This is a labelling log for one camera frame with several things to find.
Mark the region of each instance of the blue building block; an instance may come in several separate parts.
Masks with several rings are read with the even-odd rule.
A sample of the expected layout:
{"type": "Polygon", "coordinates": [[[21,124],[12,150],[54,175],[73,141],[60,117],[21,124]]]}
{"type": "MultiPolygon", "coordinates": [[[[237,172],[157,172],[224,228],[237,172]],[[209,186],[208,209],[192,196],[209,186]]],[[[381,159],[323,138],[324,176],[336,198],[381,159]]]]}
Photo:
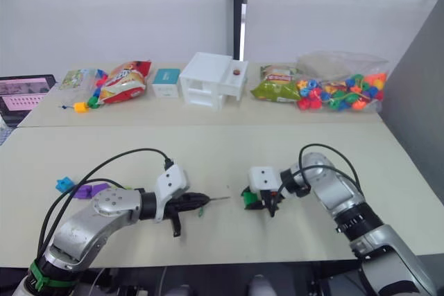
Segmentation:
{"type": "Polygon", "coordinates": [[[65,177],[62,180],[57,180],[57,185],[55,188],[60,192],[64,193],[74,187],[74,183],[69,177],[65,177]]]}

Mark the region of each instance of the purple building block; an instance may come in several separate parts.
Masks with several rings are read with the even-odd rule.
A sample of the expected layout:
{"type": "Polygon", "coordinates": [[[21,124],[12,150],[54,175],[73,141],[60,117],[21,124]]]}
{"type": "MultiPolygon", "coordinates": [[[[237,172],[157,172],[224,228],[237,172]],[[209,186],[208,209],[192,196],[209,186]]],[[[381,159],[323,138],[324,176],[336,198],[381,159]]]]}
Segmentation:
{"type": "Polygon", "coordinates": [[[82,185],[74,194],[74,197],[77,199],[91,199],[91,190],[91,185],[82,185]]]}
{"type": "Polygon", "coordinates": [[[108,183],[100,183],[100,184],[94,185],[91,190],[91,197],[94,197],[98,192],[103,191],[103,190],[107,189],[108,187],[110,187],[108,185],[108,183]]]}

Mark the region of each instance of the white wall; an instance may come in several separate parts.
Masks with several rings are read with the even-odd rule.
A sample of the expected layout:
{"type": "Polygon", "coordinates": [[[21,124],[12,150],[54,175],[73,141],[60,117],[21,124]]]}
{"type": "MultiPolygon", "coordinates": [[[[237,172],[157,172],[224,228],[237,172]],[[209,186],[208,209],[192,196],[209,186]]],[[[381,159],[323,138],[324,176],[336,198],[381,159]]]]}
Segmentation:
{"type": "Polygon", "coordinates": [[[315,50],[370,53],[394,66],[436,0],[248,0],[245,59],[292,61],[315,50]]]}
{"type": "Polygon", "coordinates": [[[1,0],[0,75],[232,54],[232,0],[1,0]]]}

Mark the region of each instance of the chip bag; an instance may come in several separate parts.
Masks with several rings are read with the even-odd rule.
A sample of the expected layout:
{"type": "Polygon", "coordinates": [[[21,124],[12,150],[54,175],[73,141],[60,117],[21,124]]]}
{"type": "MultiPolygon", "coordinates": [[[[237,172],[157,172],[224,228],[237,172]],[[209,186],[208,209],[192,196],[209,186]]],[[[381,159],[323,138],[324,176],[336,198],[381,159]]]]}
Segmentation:
{"type": "Polygon", "coordinates": [[[123,102],[142,95],[146,89],[146,77],[151,62],[126,62],[113,69],[100,87],[98,104],[123,102]]]}
{"type": "Polygon", "coordinates": [[[261,68],[261,74],[265,74],[263,81],[251,91],[255,98],[273,102],[300,100],[295,71],[288,67],[265,67],[261,68]]]}

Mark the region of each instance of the green cable tie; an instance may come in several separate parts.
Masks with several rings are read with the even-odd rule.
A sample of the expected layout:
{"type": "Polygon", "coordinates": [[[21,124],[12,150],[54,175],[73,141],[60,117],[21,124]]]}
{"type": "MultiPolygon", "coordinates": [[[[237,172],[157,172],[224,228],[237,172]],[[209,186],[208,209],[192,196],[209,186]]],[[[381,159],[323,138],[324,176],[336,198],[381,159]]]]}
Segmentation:
{"type": "Polygon", "coordinates": [[[68,288],[74,286],[77,281],[58,281],[58,280],[51,280],[48,277],[45,277],[42,272],[40,272],[40,269],[38,268],[35,261],[31,264],[30,268],[31,272],[33,273],[35,279],[37,282],[35,283],[35,289],[37,291],[41,291],[43,287],[53,287],[53,288],[68,288]]]}

